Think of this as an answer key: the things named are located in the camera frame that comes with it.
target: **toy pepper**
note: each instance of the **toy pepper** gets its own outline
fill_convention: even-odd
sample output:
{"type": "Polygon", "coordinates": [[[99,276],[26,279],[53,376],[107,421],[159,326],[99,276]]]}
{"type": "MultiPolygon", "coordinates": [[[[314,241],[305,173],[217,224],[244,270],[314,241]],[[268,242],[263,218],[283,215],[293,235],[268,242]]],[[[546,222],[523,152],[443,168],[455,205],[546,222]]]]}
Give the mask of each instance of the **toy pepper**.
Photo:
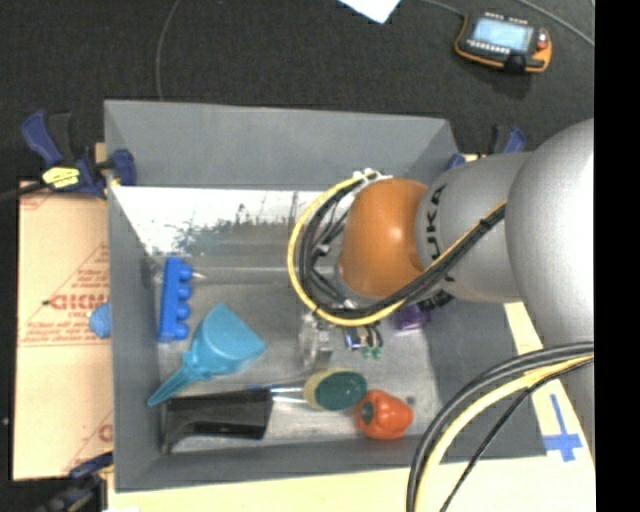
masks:
{"type": "Polygon", "coordinates": [[[399,439],[413,421],[413,411],[402,400],[371,389],[356,407],[358,426],[372,439],[399,439]]]}

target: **light blue funnel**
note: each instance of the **light blue funnel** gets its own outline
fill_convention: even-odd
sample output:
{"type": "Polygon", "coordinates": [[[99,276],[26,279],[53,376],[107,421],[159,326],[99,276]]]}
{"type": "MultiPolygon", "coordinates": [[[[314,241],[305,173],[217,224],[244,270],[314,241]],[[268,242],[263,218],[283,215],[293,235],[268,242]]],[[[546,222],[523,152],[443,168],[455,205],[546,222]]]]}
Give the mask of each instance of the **light blue funnel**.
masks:
{"type": "Polygon", "coordinates": [[[180,369],[162,383],[147,405],[161,404],[191,382],[239,372],[265,348],[264,341],[246,323],[224,304],[218,304],[200,322],[191,349],[182,354],[180,369]]]}

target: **blue cross mark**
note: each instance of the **blue cross mark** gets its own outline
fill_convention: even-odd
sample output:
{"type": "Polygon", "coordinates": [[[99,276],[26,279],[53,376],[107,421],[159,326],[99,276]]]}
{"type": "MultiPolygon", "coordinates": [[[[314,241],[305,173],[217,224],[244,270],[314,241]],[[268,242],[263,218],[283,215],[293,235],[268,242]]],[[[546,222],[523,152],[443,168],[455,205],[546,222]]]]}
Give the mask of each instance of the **blue cross mark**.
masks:
{"type": "Polygon", "coordinates": [[[560,413],[560,405],[558,404],[558,399],[554,394],[551,395],[551,403],[553,404],[553,409],[556,413],[558,424],[560,425],[560,434],[542,436],[544,446],[547,451],[559,450],[560,454],[562,455],[563,462],[576,460],[576,457],[573,454],[573,450],[575,450],[576,448],[581,448],[582,441],[580,441],[580,437],[578,436],[578,434],[569,434],[567,432],[567,428],[564,425],[564,420],[562,419],[562,414],[560,413]]]}

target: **cardboard sheet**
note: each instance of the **cardboard sheet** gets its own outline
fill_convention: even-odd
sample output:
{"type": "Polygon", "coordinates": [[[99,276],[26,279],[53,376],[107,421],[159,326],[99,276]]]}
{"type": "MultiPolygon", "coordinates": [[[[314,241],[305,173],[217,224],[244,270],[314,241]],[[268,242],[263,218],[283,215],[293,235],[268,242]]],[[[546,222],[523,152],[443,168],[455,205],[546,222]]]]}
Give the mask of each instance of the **cardboard sheet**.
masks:
{"type": "Polygon", "coordinates": [[[88,326],[109,298],[107,207],[49,191],[20,202],[13,478],[64,476],[110,450],[110,340],[88,326]]]}

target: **green round object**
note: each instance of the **green round object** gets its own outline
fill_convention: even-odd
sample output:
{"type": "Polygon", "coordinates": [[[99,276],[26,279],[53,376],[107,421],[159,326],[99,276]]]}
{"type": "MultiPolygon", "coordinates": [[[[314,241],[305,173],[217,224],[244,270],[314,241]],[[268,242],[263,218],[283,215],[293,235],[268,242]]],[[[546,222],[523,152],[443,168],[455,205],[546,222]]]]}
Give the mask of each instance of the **green round object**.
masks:
{"type": "Polygon", "coordinates": [[[320,407],[343,411],[358,405],[367,393],[367,381],[357,372],[336,372],[316,387],[314,398],[320,407]]]}
{"type": "Polygon", "coordinates": [[[371,423],[374,412],[375,411],[373,409],[373,404],[371,402],[367,401],[363,403],[362,407],[360,407],[360,417],[362,418],[362,421],[364,421],[367,425],[371,423]]]}

